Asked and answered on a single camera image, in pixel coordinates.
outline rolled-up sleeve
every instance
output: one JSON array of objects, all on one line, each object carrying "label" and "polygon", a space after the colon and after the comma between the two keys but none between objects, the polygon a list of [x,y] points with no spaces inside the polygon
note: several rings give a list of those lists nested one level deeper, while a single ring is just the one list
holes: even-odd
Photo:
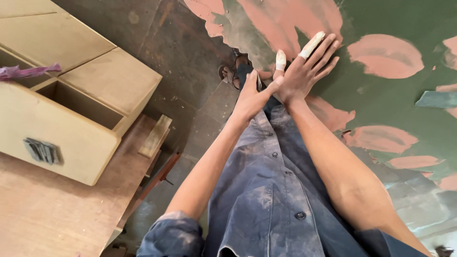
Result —
[{"label": "rolled-up sleeve", "polygon": [[181,211],[162,215],[144,236],[137,257],[201,256],[204,240],[197,221]]}]

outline shirt pocket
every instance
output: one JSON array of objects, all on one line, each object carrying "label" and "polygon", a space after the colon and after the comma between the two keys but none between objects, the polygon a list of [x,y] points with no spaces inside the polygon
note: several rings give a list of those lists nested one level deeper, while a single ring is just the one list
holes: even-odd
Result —
[{"label": "shirt pocket", "polygon": [[225,256],[229,250],[237,256],[267,256],[273,188],[276,185],[270,184],[237,197],[228,217],[218,256]]}]

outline blue shirt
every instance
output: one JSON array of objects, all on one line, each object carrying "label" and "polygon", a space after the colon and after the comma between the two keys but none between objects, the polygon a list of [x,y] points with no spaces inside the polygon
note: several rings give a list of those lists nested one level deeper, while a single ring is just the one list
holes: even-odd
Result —
[{"label": "blue shirt", "polygon": [[242,133],[208,204],[206,242],[181,212],[160,217],[138,257],[411,256],[424,254],[380,230],[354,231],[325,186],[284,106]]}]

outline workshop floor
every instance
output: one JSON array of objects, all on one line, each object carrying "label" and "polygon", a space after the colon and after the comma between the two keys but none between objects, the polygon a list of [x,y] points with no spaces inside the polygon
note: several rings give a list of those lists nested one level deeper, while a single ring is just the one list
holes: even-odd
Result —
[{"label": "workshop floor", "polygon": [[[156,170],[177,150],[183,155],[166,182],[152,189],[125,226],[124,242],[135,253],[149,227],[160,217],[179,185],[219,134],[239,91],[221,82],[220,64],[233,66],[231,48],[210,38],[203,20],[182,0],[53,0],[70,14],[163,75],[143,111],[158,120],[173,119]],[[417,171],[391,170],[373,164],[361,149],[352,148],[388,189],[408,227],[432,247],[457,227],[455,191],[443,191]],[[206,213],[200,221],[204,233]]]},{"label": "workshop floor", "polygon": [[116,240],[135,253],[233,110],[239,91],[217,75],[220,64],[233,66],[232,50],[221,37],[209,37],[204,20],[178,0],[53,1],[163,75],[143,111],[155,120],[162,114],[173,119],[156,169],[174,150],[183,155],[167,177],[174,186],[153,188]]}]

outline pink cloth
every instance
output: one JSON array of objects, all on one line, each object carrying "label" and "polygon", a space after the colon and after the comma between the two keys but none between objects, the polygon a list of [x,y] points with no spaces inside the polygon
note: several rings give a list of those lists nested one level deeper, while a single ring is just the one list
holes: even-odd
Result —
[{"label": "pink cloth", "polygon": [[37,67],[26,70],[19,69],[19,65],[16,67],[3,67],[0,68],[0,81],[5,81],[14,78],[31,78],[43,75],[48,71],[61,71],[60,65],[55,63],[49,67]]}]

